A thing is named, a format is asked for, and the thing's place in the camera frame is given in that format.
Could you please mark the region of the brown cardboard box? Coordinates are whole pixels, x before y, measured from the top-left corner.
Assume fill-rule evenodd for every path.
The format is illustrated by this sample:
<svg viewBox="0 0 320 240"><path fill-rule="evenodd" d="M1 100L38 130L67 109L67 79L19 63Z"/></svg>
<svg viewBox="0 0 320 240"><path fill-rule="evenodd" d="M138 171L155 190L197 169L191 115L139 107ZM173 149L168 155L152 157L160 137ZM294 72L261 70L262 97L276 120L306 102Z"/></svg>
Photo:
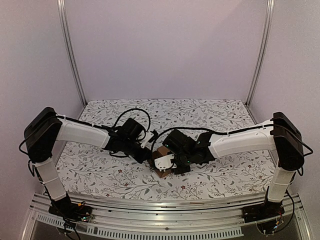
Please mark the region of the brown cardboard box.
<svg viewBox="0 0 320 240"><path fill-rule="evenodd" d="M155 172L159 178L164 178L172 171L172 158L173 154L170 150L165 146L161 146L152 153L152 159L149 159L147 162L151 170Z"/></svg>

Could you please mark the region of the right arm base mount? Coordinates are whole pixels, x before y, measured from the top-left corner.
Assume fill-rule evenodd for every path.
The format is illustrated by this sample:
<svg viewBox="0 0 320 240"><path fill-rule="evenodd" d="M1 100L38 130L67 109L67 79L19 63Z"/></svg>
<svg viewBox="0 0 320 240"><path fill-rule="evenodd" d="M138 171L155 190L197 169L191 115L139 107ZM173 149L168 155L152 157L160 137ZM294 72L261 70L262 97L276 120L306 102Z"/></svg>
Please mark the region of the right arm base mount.
<svg viewBox="0 0 320 240"><path fill-rule="evenodd" d="M285 213L283 201L272 202L268 199L269 188L265 193L264 202L241 208L242 218L245 223L256 222L273 218Z"/></svg>

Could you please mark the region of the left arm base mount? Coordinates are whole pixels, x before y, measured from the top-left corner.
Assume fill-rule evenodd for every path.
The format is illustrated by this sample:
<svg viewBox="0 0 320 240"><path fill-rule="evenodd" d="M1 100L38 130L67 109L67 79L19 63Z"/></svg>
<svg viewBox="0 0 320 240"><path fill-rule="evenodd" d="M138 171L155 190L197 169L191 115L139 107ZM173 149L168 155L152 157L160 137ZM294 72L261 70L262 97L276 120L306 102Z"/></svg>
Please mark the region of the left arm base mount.
<svg viewBox="0 0 320 240"><path fill-rule="evenodd" d="M51 205L48 212L63 217L72 222L88 222L92 216L93 208L85 201L73 203L68 193L60 200L50 198Z"/></svg>

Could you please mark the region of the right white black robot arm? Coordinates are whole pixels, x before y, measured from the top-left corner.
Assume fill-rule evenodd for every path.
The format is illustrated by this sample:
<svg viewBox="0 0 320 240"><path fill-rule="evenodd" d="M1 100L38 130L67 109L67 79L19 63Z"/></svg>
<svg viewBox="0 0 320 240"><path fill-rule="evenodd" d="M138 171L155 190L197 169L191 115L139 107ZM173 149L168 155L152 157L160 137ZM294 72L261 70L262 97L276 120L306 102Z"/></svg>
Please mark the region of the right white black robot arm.
<svg viewBox="0 0 320 240"><path fill-rule="evenodd" d="M277 166L267 189L266 201L258 208L262 218L269 218L278 210L294 172L303 167L308 154L313 154L303 142L300 131L282 112L275 112L270 120L247 128L229 132L206 130L196 140L175 128L162 144L169 154L155 159L155 166L160 171L206 164L237 153L275 152Z"/></svg>

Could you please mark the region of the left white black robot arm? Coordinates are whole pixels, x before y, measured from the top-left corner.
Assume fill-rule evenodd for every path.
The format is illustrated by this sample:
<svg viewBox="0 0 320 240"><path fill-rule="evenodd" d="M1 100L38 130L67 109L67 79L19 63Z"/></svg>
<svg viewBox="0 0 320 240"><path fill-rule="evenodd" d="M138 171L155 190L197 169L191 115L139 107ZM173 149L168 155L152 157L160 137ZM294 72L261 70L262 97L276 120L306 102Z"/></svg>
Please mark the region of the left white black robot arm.
<svg viewBox="0 0 320 240"><path fill-rule="evenodd" d="M122 125L97 125L59 115L52 107L45 107L24 129L23 141L28 156L29 170L44 185L48 196L55 202L55 209L63 216L74 213L63 183L53 163L53 148L57 142L89 145L108 151L113 157L131 157L139 164L152 156L147 144L156 137L156 132L144 127L133 118Z"/></svg>

